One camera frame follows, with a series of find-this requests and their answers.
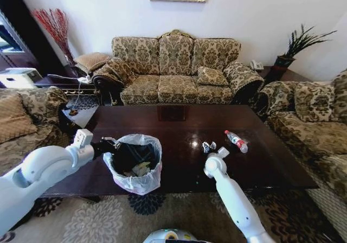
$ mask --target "carpet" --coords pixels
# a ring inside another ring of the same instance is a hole
[[[305,192],[248,194],[276,242],[342,242]],[[153,231],[181,228],[200,240],[246,242],[216,193],[39,199],[34,217],[0,242],[141,243]]]
[[[72,122],[79,125],[81,128],[85,128],[95,111],[99,107],[99,102],[96,96],[84,95],[84,96],[69,96],[69,102],[66,107],[68,109],[63,110],[64,115]],[[78,111],[77,115],[70,116],[70,109]]]

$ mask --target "plastic trash bag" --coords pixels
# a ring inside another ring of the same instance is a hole
[[[155,166],[153,170],[151,170],[149,173],[145,174],[144,176],[126,177],[122,174],[117,173],[112,168],[112,164],[111,164],[112,155],[111,153],[107,152],[104,154],[103,159],[113,175],[114,182],[121,188],[138,195],[145,195],[159,188],[160,173],[162,171],[162,166],[163,166],[162,145],[160,144],[159,139],[152,136],[134,134],[134,135],[123,136],[120,139],[118,139],[118,141],[120,141],[121,143],[138,144],[138,145],[152,144],[155,154],[158,154],[157,156],[159,156],[159,162],[157,163],[157,165]]]

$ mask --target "plastic bottle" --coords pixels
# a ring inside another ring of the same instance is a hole
[[[227,135],[229,140],[240,149],[241,152],[243,152],[244,154],[248,152],[247,144],[244,140],[238,137],[237,134],[229,132],[228,130],[225,130],[224,133]]]

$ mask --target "bottle label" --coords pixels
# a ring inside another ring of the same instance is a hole
[[[241,140],[241,138],[240,138],[240,137],[238,137],[238,136],[234,136],[234,137],[233,137],[233,139],[232,139],[232,143],[233,143],[233,144],[236,144],[236,143],[237,143],[237,141],[239,141],[239,140]]]
[[[241,148],[241,146],[245,143],[245,141],[239,139],[237,142],[236,142],[236,145],[238,148]]]

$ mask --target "sofa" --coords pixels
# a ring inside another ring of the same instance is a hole
[[[259,92],[258,114],[317,182],[320,189],[308,193],[347,241],[347,70],[330,83],[335,96],[331,121],[304,122],[298,117],[294,96],[298,85],[321,84],[270,83]]]
[[[37,127],[37,131],[0,144],[0,175],[21,163],[27,154],[39,147],[65,147],[69,144],[69,122],[61,113],[68,100],[62,90],[57,87],[0,89],[0,99],[14,93],[20,95],[23,108]]]
[[[263,85],[255,71],[235,61],[241,44],[234,39],[195,39],[179,30],[159,38],[115,37],[113,56],[136,75],[127,83],[107,63],[93,73],[93,82],[112,105],[246,104]],[[223,72],[224,86],[200,85],[200,67]]]

